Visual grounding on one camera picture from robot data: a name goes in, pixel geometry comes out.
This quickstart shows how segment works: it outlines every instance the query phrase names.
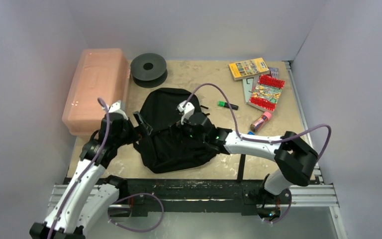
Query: cable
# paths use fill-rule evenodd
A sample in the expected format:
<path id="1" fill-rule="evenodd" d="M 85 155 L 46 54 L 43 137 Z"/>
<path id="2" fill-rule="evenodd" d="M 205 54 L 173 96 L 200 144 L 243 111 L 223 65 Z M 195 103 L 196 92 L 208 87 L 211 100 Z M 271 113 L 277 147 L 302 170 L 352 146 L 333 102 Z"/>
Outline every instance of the cable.
<path id="1" fill-rule="evenodd" d="M 244 139 L 244 140 L 247 140 L 247 141 L 252 141 L 252 142 L 260 142 L 260 143 L 269 143 L 269 144 L 276 144 L 276 143 L 284 143 L 284 142 L 288 142 L 288 141 L 291 141 L 291 140 L 294 140 L 296 138 L 299 138 L 307 133 L 310 133 L 312 132 L 313 130 L 316 130 L 320 127 L 326 127 L 328 129 L 328 133 L 327 133 L 327 137 L 326 137 L 326 141 L 324 142 L 324 145 L 323 145 L 323 148 L 321 149 L 319 155 L 318 155 L 318 159 L 321 158 L 321 156 L 323 156 L 323 153 L 324 151 L 326 150 L 326 147 L 327 145 L 329 144 L 329 140 L 330 140 L 330 136 L 332 134 L 332 128 L 328 125 L 328 124 L 325 124 L 325 123 L 322 123 L 322 124 L 319 124 L 319 125 L 316 125 L 312 128 L 309 128 L 307 129 L 306 131 L 304 132 L 301 132 L 297 135 L 294 135 L 294 136 L 291 136 L 289 138 L 284 138 L 284 139 L 281 139 L 281 140 L 263 140 L 263 139 L 254 139 L 254 138 L 246 138 L 246 137 L 243 137 L 240 133 L 239 133 L 239 130 L 238 130 L 238 123 L 236 121 L 236 116 L 232 110 L 232 107 L 229 103 L 229 100 L 227 98 L 227 96 L 225 95 L 225 93 L 222 91 L 222 89 L 220 89 L 217 85 L 213 84 L 213 83 L 204 83 L 204 84 L 201 84 L 199 85 L 197 88 L 195 88 L 195 90 L 191 93 L 191 95 L 188 97 L 187 101 L 185 101 L 183 107 L 185 107 L 185 105 L 191 100 L 191 97 L 196 93 L 196 91 L 198 89 L 200 89 L 201 87 L 203 86 L 213 86 L 215 87 L 216 89 L 218 89 L 220 91 L 220 93 L 223 95 L 223 97 L 225 98 L 226 102 L 228 103 L 228 106 L 229 106 L 229 109 L 231 110 L 231 114 L 232 114 L 232 118 L 233 118 L 233 122 L 235 124 L 235 131 L 236 131 L 236 134 L 238 135 L 238 137 L 240 139 Z"/>
<path id="2" fill-rule="evenodd" d="M 289 188 L 286 188 L 286 190 L 287 190 L 287 193 L 289 193 L 289 204 L 288 204 L 285 212 L 283 213 L 283 215 L 281 215 L 277 220 L 270 222 L 271 224 L 277 223 L 278 221 L 282 220 L 290 210 L 290 205 L 292 204 L 292 193 L 290 192 Z"/>
<path id="3" fill-rule="evenodd" d="M 104 102 L 104 100 L 102 98 L 98 98 L 97 99 L 98 103 L 104 108 L 104 111 L 105 111 L 105 115 L 106 115 L 106 121 L 108 122 L 106 124 L 106 132 L 104 133 L 104 137 L 103 137 L 103 141 L 101 143 L 101 146 L 99 147 L 99 149 L 97 150 L 95 156 L 93 157 L 93 159 L 90 161 L 90 163 L 87 165 L 87 167 L 81 172 L 81 174 L 78 176 L 78 178 L 74 181 L 72 187 L 69 189 L 67 195 L 65 196 L 65 198 L 62 200 L 61 202 L 61 206 L 59 207 L 58 211 L 56 212 L 56 216 L 53 220 L 53 223 L 50 227 L 50 230 L 49 230 L 49 233 L 47 235 L 47 239 L 50 239 L 52 237 L 52 232 L 53 230 L 55 229 L 55 226 L 56 226 L 56 222 L 59 220 L 59 217 L 68 201 L 68 199 L 70 198 L 71 194 L 73 193 L 74 189 L 76 188 L 76 186 L 79 184 L 79 182 L 81 182 L 81 179 L 84 177 L 84 175 L 87 173 L 87 171 L 93 166 L 93 164 L 95 163 L 95 161 L 97 160 L 98 156 L 100 155 L 101 151 L 103 150 L 104 148 L 104 145 L 106 144 L 106 140 L 107 140 L 107 137 L 109 135 L 109 122 L 110 122 L 110 119 L 109 119 L 109 109 L 107 108 L 107 105 L 106 103 Z"/>
<path id="4" fill-rule="evenodd" d="M 118 226 L 118 227 L 120 227 L 120 228 L 124 228 L 124 229 L 126 229 L 126 230 L 128 230 L 128 231 L 132 231 L 132 232 L 135 232 L 135 233 L 146 233 L 146 232 L 149 232 L 149 231 L 155 229 L 156 227 L 158 227 L 158 226 L 160 225 L 160 223 L 162 223 L 163 215 L 165 214 L 165 208 L 163 207 L 162 201 L 160 201 L 160 199 L 159 199 L 158 197 L 156 197 L 155 195 L 150 194 L 150 193 L 136 193 L 136 194 L 133 194 L 133 195 L 131 195 L 131 196 L 128 196 L 128 197 L 125 197 L 125 198 L 121 198 L 121 199 L 119 199 L 118 201 L 114 202 L 114 204 L 120 203 L 120 202 L 122 202 L 122 201 L 124 201 L 124 200 L 130 199 L 130 198 L 133 198 L 133 197 L 136 197 L 136 196 L 139 196 L 139 195 L 147 195 L 147 196 L 151 196 L 151 197 L 153 197 L 154 199 L 156 199 L 156 201 L 160 204 L 160 208 L 162 209 L 162 214 L 160 215 L 160 219 L 159 219 L 159 221 L 158 221 L 154 226 L 152 226 L 151 228 L 148 228 L 148 229 L 143 229 L 143 230 L 141 230 L 141 229 L 129 228 L 129 227 L 126 227 L 126 226 L 124 226 L 124 225 L 121 225 L 121 224 L 119 224 L 119 223 L 117 223 L 117 222 L 114 222 L 114 221 L 112 220 L 112 218 L 110 217 L 109 211 L 107 212 L 107 217 L 109 218 L 108 223 L 111 222 L 111 223 L 113 223 L 115 226 Z"/>
<path id="5" fill-rule="evenodd" d="M 278 196 L 278 198 L 276 200 L 276 208 L 279 209 L 279 210 L 281 209 L 281 200 L 280 200 L 279 196 Z"/>

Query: wooden table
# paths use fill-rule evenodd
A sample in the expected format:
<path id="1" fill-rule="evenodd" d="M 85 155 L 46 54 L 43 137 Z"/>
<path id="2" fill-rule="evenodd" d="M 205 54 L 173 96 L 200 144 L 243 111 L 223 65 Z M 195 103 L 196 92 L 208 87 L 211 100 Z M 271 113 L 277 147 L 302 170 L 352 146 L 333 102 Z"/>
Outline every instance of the wooden table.
<path id="1" fill-rule="evenodd" d="M 262 111 L 245 104 L 241 81 L 234 81 L 229 71 L 227 61 L 168 61 L 168 78 L 159 86 L 170 88 L 183 88 L 192 92 L 198 85 L 211 82 L 218 85 L 227 95 L 232 104 L 238 105 L 239 110 L 234 111 L 241 133 L 249 131 L 250 124 L 257 119 Z M 292 84 L 290 82 L 284 62 L 267 62 L 268 66 L 279 68 L 279 78 L 286 81 L 279 104 L 272 119 L 263 126 L 258 135 L 283 135 L 285 131 L 302 132 L 298 106 L 295 100 Z M 126 112 L 134 126 L 137 126 L 132 113 L 139 111 L 147 95 L 155 90 L 138 87 L 131 81 Z M 210 113 L 210 121 L 217 127 L 234 128 L 230 110 L 217 106 L 218 101 L 225 101 L 217 89 L 211 86 L 202 87 L 196 93 L 200 103 L 209 107 L 205 113 Z M 72 177 L 83 145 L 86 143 L 77 138 L 71 159 L 68 177 Z M 154 174 L 141 161 L 140 154 L 135 151 L 132 144 L 118 150 L 118 155 L 112 160 L 102 178 L 116 175 L 123 178 L 170 178 L 170 179 L 236 179 L 240 155 L 220 154 L 211 161 L 197 168 L 176 172 Z M 264 179 L 268 173 L 277 169 L 274 162 L 254 156 L 247 156 L 244 179 Z"/>

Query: book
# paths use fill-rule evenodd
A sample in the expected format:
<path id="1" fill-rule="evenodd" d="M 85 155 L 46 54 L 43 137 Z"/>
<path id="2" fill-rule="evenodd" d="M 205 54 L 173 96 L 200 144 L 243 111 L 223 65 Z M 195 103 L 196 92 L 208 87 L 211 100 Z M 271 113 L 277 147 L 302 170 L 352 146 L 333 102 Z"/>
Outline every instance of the book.
<path id="1" fill-rule="evenodd" d="M 257 84 L 257 80 L 254 80 L 254 77 L 242 79 L 242 88 L 244 89 L 244 99 L 246 104 L 248 104 L 248 102 L 250 101 L 251 95 L 253 94 L 254 83 Z"/>
<path id="2" fill-rule="evenodd" d="M 273 113 L 284 86 L 285 82 L 283 80 L 262 75 L 258 80 L 248 104 L 262 111 Z"/>
<path id="3" fill-rule="evenodd" d="M 240 61 L 229 64 L 235 80 L 247 79 L 269 73 L 269 69 L 262 58 Z"/>
<path id="4" fill-rule="evenodd" d="M 279 79 L 279 68 L 269 67 L 269 70 L 270 70 L 269 76 Z"/>

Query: black marker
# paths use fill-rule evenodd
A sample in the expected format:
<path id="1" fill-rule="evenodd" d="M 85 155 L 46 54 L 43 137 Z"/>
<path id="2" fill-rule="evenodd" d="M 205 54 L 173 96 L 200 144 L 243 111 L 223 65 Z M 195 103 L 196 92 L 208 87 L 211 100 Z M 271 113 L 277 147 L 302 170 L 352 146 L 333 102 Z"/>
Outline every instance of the black marker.
<path id="1" fill-rule="evenodd" d="M 221 106 L 221 107 L 229 108 L 228 103 L 223 102 L 223 101 L 219 101 L 219 103 L 217 105 Z M 233 105 L 233 104 L 230 104 L 230 105 L 231 105 L 233 110 L 238 110 L 238 106 L 237 105 Z"/>

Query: gray wall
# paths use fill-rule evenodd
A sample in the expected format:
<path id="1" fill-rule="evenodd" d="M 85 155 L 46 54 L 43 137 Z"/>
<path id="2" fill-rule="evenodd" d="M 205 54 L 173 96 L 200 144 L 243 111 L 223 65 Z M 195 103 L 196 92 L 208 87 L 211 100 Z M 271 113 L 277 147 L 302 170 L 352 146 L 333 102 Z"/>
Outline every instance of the gray wall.
<path id="1" fill-rule="evenodd" d="M 66 174 L 61 118 L 84 48 L 64 0 L 0 0 L 0 239 L 29 238 Z"/>
<path id="2" fill-rule="evenodd" d="M 325 2 L 68 0 L 90 47 L 206 60 L 293 60 Z"/>
<path id="3" fill-rule="evenodd" d="M 293 73 L 308 124 L 333 128 L 319 163 L 349 237 L 382 238 L 382 1 L 328 1 Z"/>

